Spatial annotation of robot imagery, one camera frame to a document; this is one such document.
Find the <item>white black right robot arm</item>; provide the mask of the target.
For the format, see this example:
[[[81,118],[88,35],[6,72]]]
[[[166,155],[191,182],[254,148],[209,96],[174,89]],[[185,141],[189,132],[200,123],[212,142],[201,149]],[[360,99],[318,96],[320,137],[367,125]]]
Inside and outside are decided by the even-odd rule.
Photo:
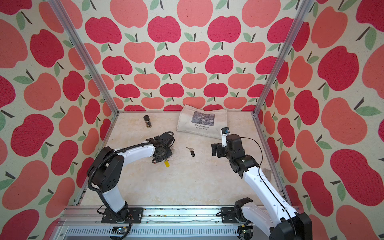
[[[299,213],[273,187],[260,169],[259,163],[245,153],[242,138],[222,133],[222,141],[212,144],[212,155],[229,160],[232,170],[257,194],[265,209],[259,208],[250,198],[235,203],[239,222],[251,222],[271,240],[311,240],[312,220],[306,213]]]

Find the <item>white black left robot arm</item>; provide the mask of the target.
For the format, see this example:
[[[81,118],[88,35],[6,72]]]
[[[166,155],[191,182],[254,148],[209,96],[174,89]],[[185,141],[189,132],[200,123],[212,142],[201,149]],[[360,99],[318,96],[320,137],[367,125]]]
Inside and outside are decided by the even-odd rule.
[[[141,222],[141,212],[129,208],[118,187],[123,167],[135,161],[151,158],[152,163],[161,163],[173,155],[175,142],[173,132],[146,139],[143,143],[122,149],[104,147],[87,171],[88,189],[96,192],[106,207],[103,224],[132,224]]]

